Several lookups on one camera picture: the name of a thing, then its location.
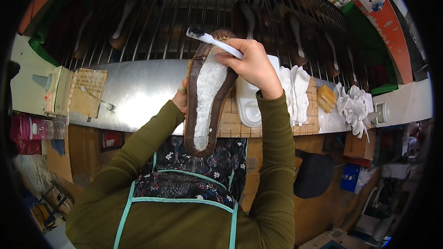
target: apron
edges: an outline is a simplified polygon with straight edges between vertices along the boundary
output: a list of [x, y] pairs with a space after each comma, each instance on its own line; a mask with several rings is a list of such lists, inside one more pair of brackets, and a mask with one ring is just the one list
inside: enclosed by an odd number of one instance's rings
[[219, 138], [206, 158], [188, 155], [183, 136], [170, 136], [133, 181], [117, 229], [117, 249], [133, 202], [202, 203], [232, 214], [229, 248], [235, 248], [238, 202], [246, 184], [245, 138]]

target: hand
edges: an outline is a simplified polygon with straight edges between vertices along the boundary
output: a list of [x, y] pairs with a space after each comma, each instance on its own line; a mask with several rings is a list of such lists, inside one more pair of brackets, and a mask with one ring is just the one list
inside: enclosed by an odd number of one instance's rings
[[228, 53], [218, 54], [216, 60], [220, 64], [234, 69], [248, 83], [258, 87], [263, 98], [281, 97], [283, 94], [281, 82], [261, 43], [256, 40], [243, 39], [228, 39], [225, 43], [240, 50], [243, 53], [243, 60]]
[[172, 102], [177, 106], [181, 113], [186, 114], [186, 109], [188, 106], [188, 96], [187, 96], [187, 87], [188, 87], [188, 78], [186, 77], [181, 82], [177, 93], [175, 93]]

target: person's right hand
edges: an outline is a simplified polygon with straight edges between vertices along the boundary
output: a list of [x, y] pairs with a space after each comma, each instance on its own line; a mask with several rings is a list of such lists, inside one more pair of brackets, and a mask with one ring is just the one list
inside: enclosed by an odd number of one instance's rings
[[263, 98], [276, 99], [283, 94], [281, 82], [261, 43], [256, 40], [228, 39], [226, 44], [240, 50], [243, 60], [226, 54], [218, 54], [216, 60], [234, 69], [250, 84], [261, 90]]

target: white plastic bag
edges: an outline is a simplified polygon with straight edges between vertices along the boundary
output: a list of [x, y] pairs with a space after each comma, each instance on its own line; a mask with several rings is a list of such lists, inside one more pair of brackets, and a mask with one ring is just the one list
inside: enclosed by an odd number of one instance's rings
[[371, 180], [372, 175], [374, 175], [375, 171], [377, 171], [377, 168], [374, 169], [367, 169], [367, 168], [360, 168], [360, 173], [358, 173], [358, 179], [357, 179], [357, 186], [355, 186], [354, 193], [359, 194], [362, 188], [365, 187], [365, 185]]

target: white flower print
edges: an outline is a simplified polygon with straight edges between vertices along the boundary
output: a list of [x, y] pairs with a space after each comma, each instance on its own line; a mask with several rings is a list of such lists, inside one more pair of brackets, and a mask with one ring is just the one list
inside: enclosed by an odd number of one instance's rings
[[167, 154], [165, 158], [170, 160], [172, 158], [172, 154], [174, 154], [174, 153], [173, 152], [169, 152], [169, 154]]

